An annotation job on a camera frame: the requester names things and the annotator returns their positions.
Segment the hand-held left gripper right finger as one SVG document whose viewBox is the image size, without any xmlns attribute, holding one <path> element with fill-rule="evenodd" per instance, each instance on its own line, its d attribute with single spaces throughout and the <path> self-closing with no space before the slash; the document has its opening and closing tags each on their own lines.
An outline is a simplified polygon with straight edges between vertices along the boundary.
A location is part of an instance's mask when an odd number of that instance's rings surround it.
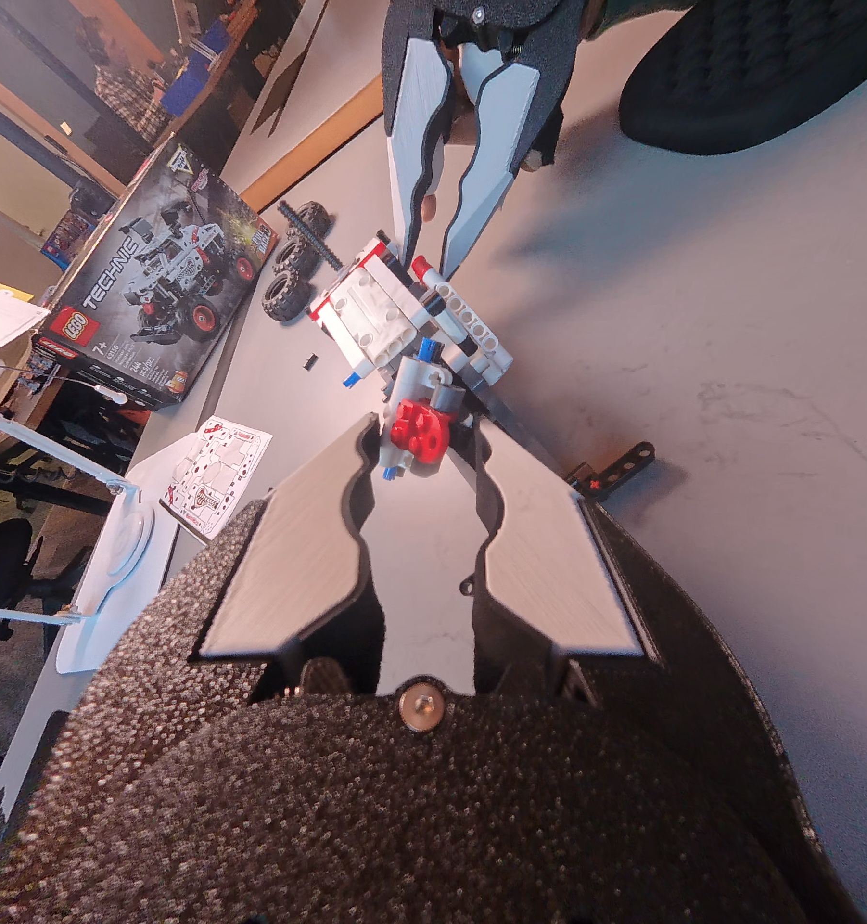
<svg viewBox="0 0 867 924">
<path fill-rule="evenodd" d="M 481 548 L 476 601 L 565 653 L 643 656 L 643 629 L 581 497 L 489 420 L 476 430 Z"/>
</svg>

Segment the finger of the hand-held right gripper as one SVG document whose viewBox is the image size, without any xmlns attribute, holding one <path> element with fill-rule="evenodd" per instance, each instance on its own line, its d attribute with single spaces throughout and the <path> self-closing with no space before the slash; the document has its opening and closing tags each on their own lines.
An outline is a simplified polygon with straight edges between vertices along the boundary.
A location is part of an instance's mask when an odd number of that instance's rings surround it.
<svg viewBox="0 0 867 924">
<path fill-rule="evenodd" d="M 421 202 L 434 177 L 434 151 L 446 138 L 455 104 L 452 69 L 431 40 L 409 38 L 388 136 L 393 241 L 410 264 L 421 230 Z"/>
<path fill-rule="evenodd" d="M 467 93 L 478 92 L 477 143 L 444 239 L 445 279 L 469 254 L 513 182 L 513 159 L 540 77 L 533 67 L 505 63 L 498 49 L 484 52 L 473 43 L 460 47 L 460 74 Z"/>
</svg>

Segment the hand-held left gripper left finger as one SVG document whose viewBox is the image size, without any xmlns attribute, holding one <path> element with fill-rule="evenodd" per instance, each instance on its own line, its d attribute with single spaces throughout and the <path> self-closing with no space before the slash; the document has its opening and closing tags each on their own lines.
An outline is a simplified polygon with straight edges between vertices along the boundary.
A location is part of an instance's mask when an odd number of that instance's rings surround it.
<svg viewBox="0 0 867 924">
<path fill-rule="evenodd" d="M 367 589 L 360 530 L 374 508 L 376 464 L 377 417 L 364 415 L 270 493 L 202 636 L 202 659 L 278 655 Z"/>
</svg>

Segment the black toy vehicle chassis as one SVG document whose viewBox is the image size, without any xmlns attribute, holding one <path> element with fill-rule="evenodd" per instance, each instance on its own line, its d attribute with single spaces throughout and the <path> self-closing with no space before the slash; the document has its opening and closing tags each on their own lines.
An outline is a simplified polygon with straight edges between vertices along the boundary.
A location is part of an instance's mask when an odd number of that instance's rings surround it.
<svg viewBox="0 0 867 924">
<path fill-rule="evenodd" d="M 377 233 L 354 260 L 337 272 L 317 297 L 310 317 L 340 348 L 350 374 L 347 388 L 377 374 L 388 405 L 399 364 L 415 358 L 424 338 L 442 344 L 439 361 L 461 387 L 464 398 L 449 426 L 447 450 L 474 466 L 472 425 L 489 420 L 550 468 L 557 464 L 498 398 L 495 384 L 509 371 L 512 357 L 468 302 L 423 257 L 407 271 L 388 238 Z"/>
</svg>

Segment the small white toy brick assembly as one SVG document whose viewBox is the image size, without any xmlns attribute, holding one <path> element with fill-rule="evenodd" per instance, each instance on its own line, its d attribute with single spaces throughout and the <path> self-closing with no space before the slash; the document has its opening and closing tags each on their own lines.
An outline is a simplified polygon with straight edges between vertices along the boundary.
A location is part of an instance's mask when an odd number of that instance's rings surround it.
<svg viewBox="0 0 867 924">
<path fill-rule="evenodd" d="M 449 426 L 461 410 L 464 391 L 439 361 L 439 341 L 424 338 L 415 358 L 399 364 L 391 399 L 383 410 L 379 466 L 385 480 L 410 471 L 436 473 L 450 443 Z"/>
</svg>

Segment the grey desk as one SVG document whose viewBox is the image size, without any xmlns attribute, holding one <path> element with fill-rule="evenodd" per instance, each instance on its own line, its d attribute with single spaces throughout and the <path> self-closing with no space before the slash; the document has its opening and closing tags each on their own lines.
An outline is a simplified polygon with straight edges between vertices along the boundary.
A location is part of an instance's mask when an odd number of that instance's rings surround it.
<svg viewBox="0 0 867 924">
<path fill-rule="evenodd" d="M 867 79 L 777 138 L 683 154 L 637 142 L 632 72 L 699 2 L 649 2 L 578 45 L 554 163 L 521 169 L 448 282 L 512 357 L 497 396 L 565 475 L 651 442 L 650 474 L 596 511 L 689 597 L 782 739 L 820 853 L 867 920 Z M 441 269 L 476 149 L 448 144 L 434 224 Z M 152 415 L 145 473 L 211 415 L 273 435 L 246 488 L 265 495 L 370 411 L 340 348 L 259 301 L 182 404 Z M 319 360 L 310 372 L 303 363 Z M 384 609 L 379 692 L 431 676 L 473 692 L 474 571 L 488 532 L 475 474 L 372 476 L 362 536 Z"/>
</svg>

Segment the white sticker sheet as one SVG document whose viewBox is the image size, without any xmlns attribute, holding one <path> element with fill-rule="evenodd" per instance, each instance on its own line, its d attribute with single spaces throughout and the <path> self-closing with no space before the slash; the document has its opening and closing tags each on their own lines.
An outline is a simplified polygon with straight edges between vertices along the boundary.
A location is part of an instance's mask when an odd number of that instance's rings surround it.
<svg viewBox="0 0 867 924">
<path fill-rule="evenodd" d="M 207 543 L 231 518 L 272 435 L 212 416 L 192 437 L 160 503 Z"/>
</svg>

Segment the white book stand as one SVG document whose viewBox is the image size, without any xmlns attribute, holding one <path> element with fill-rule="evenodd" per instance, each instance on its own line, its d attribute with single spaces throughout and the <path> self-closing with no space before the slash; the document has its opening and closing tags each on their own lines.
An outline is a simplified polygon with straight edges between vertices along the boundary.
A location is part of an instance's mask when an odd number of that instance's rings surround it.
<svg viewBox="0 0 867 924">
<path fill-rule="evenodd" d="M 23 348 L 20 362 L 30 353 L 30 330 L 47 316 L 47 309 L 16 298 L 9 289 L 0 288 L 0 353 L 14 343 Z M 0 402 L 4 387 L 0 385 Z M 154 507 L 141 497 L 138 484 L 125 476 L 85 458 L 69 447 L 36 433 L 0 413 L 0 432 L 31 446 L 90 475 L 117 496 L 110 522 L 112 536 L 102 539 L 96 548 L 96 561 L 89 566 L 83 588 L 78 592 L 70 614 L 46 616 L 17 612 L 14 607 L 0 607 L 0 620 L 41 622 L 46 625 L 71 626 L 100 614 L 104 601 L 117 584 L 128 579 L 141 559 L 153 532 Z"/>
</svg>

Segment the black wrist rest pad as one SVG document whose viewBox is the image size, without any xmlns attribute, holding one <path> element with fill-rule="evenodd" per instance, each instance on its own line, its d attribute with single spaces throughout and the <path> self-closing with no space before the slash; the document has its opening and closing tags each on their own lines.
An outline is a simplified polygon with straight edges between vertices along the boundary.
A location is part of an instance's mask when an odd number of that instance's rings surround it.
<svg viewBox="0 0 867 924">
<path fill-rule="evenodd" d="M 867 1 L 701 1 L 622 91 L 629 138 L 694 155 L 777 138 L 867 79 Z"/>
</svg>

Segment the toy set cardboard box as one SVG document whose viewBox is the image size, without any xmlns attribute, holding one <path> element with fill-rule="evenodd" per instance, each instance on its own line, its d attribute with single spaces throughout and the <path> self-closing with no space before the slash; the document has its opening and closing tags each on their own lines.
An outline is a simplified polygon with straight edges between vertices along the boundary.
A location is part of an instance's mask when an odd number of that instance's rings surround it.
<svg viewBox="0 0 867 924">
<path fill-rule="evenodd" d="M 34 348 L 151 410 L 179 403 L 276 242 L 170 137 L 62 276 Z"/>
</svg>

